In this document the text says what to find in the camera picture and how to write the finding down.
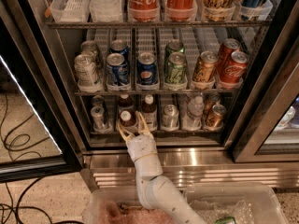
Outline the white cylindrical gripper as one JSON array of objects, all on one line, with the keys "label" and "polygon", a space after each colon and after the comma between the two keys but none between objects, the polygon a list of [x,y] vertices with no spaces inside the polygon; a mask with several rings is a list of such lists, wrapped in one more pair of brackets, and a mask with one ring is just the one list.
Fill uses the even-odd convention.
[{"label": "white cylindrical gripper", "polygon": [[139,111],[136,111],[135,114],[138,121],[138,133],[141,135],[135,137],[133,133],[119,127],[119,133],[124,142],[127,143],[128,153],[132,161],[137,161],[151,154],[157,154],[156,142],[145,118]]}]

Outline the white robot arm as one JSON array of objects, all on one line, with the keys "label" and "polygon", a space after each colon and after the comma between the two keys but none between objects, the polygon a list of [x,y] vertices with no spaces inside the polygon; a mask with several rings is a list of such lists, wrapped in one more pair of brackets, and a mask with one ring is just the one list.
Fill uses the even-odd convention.
[{"label": "white robot arm", "polygon": [[206,224],[190,208],[173,182],[163,175],[156,142],[143,115],[135,112],[138,135],[121,124],[122,120],[129,121],[131,117],[129,110],[123,110],[117,126],[135,165],[137,196],[141,205],[146,209],[164,210],[177,224]]}]

